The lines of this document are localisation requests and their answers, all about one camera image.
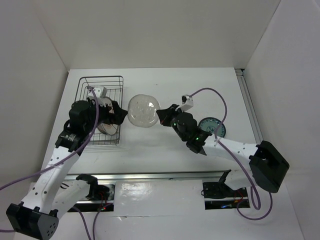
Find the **orange sunburst plate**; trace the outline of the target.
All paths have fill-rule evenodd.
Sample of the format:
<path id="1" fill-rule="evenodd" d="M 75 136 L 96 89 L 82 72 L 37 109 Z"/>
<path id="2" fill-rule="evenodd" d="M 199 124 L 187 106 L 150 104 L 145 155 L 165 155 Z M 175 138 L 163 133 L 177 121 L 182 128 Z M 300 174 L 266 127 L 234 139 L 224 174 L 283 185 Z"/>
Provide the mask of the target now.
<path id="1" fill-rule="evenodd" d="M 112 100 L 109 97 L 105 97 L 103 99 L 104 103 L 110 108 L 109 113 L 113 114 L 114 113 L 114 108 L 112 105 Z M 106 124 L 106 123 L 101 123 L 100 125 L 97 126 L 97 129 L 105 135 L 109 136 L 114 136 L 117 134 L 118 131 L 118 125 L 116 124 Z"/>

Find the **clear glass plate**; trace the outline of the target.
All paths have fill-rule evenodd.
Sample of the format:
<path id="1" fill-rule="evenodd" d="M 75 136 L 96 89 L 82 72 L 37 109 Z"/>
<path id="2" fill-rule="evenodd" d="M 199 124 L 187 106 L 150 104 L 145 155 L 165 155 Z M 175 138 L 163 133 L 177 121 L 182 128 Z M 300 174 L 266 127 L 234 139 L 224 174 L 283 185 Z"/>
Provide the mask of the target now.
<path id="1" fill-rule="evenodd" d="M 145 94 L 133 96 L 128 103 L 128 120 L 129 122 L 140 128 L 151 128 L 159 120 L 157 110 L 161 108 L 158 100 Z"/>

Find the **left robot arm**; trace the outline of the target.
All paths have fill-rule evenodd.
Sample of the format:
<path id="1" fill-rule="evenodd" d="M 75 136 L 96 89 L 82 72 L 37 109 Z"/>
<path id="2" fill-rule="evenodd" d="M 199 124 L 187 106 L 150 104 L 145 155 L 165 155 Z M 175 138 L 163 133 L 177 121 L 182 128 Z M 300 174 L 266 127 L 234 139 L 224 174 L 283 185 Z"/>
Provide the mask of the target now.
<path id="1" fill-rule="evenodd" d="M 15 232 L 38 240 L 49 240 L 60 218 L 76 202 L 86 198 L 99 201 L 109 189 L 92 175 L 80 174 L 61 190 L 71 167 L 78 161 L 96 127 L 101 123 L 121 125 L 128 112 L 112 101 L 103 106 L 95 100 L 79 100 L 71 105 L 69 119 L 58 136 L 52 156 L 30 192 L 18 204 L 10 204 L 6 215 Z"/>

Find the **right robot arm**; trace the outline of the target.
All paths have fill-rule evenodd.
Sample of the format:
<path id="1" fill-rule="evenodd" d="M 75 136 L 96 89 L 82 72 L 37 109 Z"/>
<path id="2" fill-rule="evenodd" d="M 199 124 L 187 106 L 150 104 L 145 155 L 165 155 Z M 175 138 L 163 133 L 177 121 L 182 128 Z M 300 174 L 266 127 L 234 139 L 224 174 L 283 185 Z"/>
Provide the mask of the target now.
<path id="1" fill-rule="evenodd" d="M 189 150 L 241 163 L 254 185 L 270 193 L 279 191 L 290 165 L 271 142 L 263 140 L 259 144 L 251 144 L 215 138 L 198 127 L 192 114 L 177 108 L 178 105 L 173 104 L 156 113 L 160 124 L 173 128 Z"/>

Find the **blue floral plate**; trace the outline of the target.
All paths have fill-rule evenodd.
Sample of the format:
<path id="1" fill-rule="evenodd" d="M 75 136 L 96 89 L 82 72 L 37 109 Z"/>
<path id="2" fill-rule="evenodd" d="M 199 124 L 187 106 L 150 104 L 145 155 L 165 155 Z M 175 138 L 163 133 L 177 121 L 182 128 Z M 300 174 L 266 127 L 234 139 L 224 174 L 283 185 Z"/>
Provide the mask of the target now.
<path id="1" fill-rule="evenodd" d="M 218 131 L 216 132 L 216 135 L 218 137 L 222 137 L 222 138 L 224 138 L 227 133 L 225 125 L 223 123 L 221 123 L 221 121 L 215 117 L 203 118 L 199 122 L 198 127 L 201 130 L 208 132 L 208 133 L 212 133 L 212 134 L 214 134 L 216 132 L 216 130 L 218 129 Z"/>

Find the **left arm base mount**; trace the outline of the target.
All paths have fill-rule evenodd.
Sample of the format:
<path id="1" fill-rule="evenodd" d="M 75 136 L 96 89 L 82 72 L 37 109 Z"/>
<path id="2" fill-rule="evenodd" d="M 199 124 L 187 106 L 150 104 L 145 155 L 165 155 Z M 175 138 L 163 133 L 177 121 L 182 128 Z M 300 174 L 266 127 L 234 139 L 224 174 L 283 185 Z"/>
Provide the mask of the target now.
<path id="1" fill-rule="evenodd" d="M 80 174 L 75 180 L 82 180 L 89 184 L 88 194 L 76 204 L 82 212 L 113 212 L 116 185 L 114 183 L 103 183 L 97 177 L 89 174 Z"/>

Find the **aluminium frame rail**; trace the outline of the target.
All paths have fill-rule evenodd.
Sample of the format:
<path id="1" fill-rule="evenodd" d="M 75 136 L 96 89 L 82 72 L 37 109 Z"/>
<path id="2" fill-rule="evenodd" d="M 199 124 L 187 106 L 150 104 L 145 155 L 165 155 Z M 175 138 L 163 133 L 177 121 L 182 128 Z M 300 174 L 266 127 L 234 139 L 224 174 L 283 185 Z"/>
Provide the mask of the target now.
<path id="1" fill-rule="evenodd" d="M 238 84 L 240 87 L 240 91 L 244 100 L 244 104 L 248 113 L 248 117 L 249 117 L 249 121 L 251 124 L 251 128 L 253 130 L 253 135 L 255 138 L 255 141 L 257 143 L 261 143 L 264 138 L 263 138 L 263 134 L 261 132 L 261 128 L 259 126 L 259 122 L 258 122 L 258 118 L 256 115 L 256 111 L 254 109 L 254 105 L 252 102 L 252 98 L 249 92 L 249 88 L 246 82 L 246 79 L 244 77 L 244 70 L 240 69 L 240 68 L 235 68 L 235 74 L 238 80 Z"/>

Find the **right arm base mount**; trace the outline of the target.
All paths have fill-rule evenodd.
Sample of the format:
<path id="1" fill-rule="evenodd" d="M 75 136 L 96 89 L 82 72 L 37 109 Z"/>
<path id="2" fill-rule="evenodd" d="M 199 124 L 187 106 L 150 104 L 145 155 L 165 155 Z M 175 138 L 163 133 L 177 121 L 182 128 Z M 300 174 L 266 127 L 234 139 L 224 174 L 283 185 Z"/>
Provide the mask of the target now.
<path id="1" fill-rule="evenodd" d="M 231 170 L 224 171 L 217 181 L 204 181 L 200 194 L 204 198 L 205 210 L 227 210 L 240 208 L 250 208 L 248 192 L 245 187 L 237 190 L 231 189 L 225 181 Z"/>

